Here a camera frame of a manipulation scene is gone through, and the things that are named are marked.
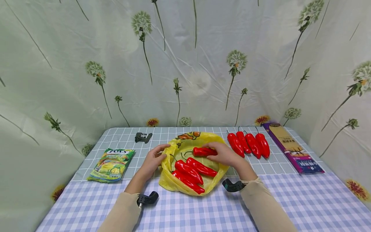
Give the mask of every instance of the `beige sleeve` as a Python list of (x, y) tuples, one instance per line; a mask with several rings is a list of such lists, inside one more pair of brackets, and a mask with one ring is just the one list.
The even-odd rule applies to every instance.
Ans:
[(137, 204), (138, 196), (139, 193), (120, 193), (98, 232), (132, 232), (142, 210)]
[(255, 221), (259, 232), (296, 232), (294, 224), (258, 177), (244, 181), (242, 199)]

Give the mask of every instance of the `black clip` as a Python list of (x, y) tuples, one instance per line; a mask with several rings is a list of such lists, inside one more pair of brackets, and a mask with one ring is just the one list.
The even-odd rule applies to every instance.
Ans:
[(238, 192), (245, 187), (245, 185), (240, 180), (233, 184), (229, 179), (225, 179), (222, 182), (222, 185), (230, 193)]
[(138, 132), (136, 135), (135, 135), (135, 142), (144, 142), (144, 143), (148, 143), (149, 140), (151, 139), (152, 137), (152, 133), (149, 133), (149, 134), (143, 134), (143, 133), (140, 133)]
[(152, 205), (154, 204), (158, 199), (158, 193), (153, 191), (149, 196), (146, 196), (144, 194), (139, 194), (137, 204), (141, 208), (142, 205)]

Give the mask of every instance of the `pile of red peppers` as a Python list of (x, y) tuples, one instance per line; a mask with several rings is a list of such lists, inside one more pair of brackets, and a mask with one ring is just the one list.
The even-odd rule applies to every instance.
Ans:
[(266, 159), (269, 158), (270, 150), (265, 136), (258, 133), (255, 137), (253, 134), (246, 135), (242, 131), (238, 131), (236, 134), (228, 132), (228, 142), (235, 153), (237, 153), (242, 158), (245, 154), (253, 153), (258, 159), (262, 156)]
[[(218, 153), (216, 150), (207, 147), (195, 147), (193, 151), (187, 151), (186, 153), (192, 152), (193, 156), (216, 156)], [(204, 193), (205, 190), (199, 186), (204, 184), (201, 177), (202, 175), (215, 177), (217, 171), (206, 167), (202, 163), (198, 162), (192, 157), (189, 157), (186, 162), (178, 160), (175, 162), (175, 171), (172, 172), (173, 176), (182, 181), (185, 185), (193, 189), (197, 194)]]

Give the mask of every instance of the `table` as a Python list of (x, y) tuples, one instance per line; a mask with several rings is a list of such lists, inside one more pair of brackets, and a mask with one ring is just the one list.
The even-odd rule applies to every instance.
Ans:
[[(213, 132), (227, 142), (226, 129), (237, 131), (237, 127), (111, 128), (105, 131), (37, 231), (97, 230), (151, 148), (188, 131)], [(247, 156), (246, 159), (300, 231), (371, 231), (371, 212), (295, 131), (286, 128), (326, 173), (297, 174), (264, 128), (242, 129), (254, 135), (258, 130), (266, 136), (271, 149), (270, 158), (258, 160)], [(151, 141), (135, 143), (136, 132), (153, 133)], [(115, 184), (86, 181), (108, 147), (136, 150), (124, 180)], [(159, 174), (155, 172), (145, 189), (147, 195), (157, 191), (159, 200), (156, 205), (143, 209), (135, 231), (257, 231), (239, 193), (228, 193), (220, 184), (205, 197), (189, 197), (159, 186)], [(238, 180), (232, 168), (226, 176), (232, 181)]]

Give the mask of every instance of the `hand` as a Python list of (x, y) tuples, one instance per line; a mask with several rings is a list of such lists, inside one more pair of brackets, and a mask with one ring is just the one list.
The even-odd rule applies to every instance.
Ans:
[(216, 150), (218, 155), (207, 156), (211, 161), (215, 161), (227, 166), (235, 167), (239, 162), (244, 162), (241, 156), (237, 155), (232, 149), (230, 149), (225, 143), (211, 142), (204, 144), (202, 147), (209, 147)]
[(166, 158), (166, 154), (162, 154), (161, 152), (167, 147), (170, 147), (170, 144), (161, 144), (148, 152), (143, 165), (137, 171), (143, 179), (147, 181), (153, 176), (157, 167), (160, 166), (161, 162)]

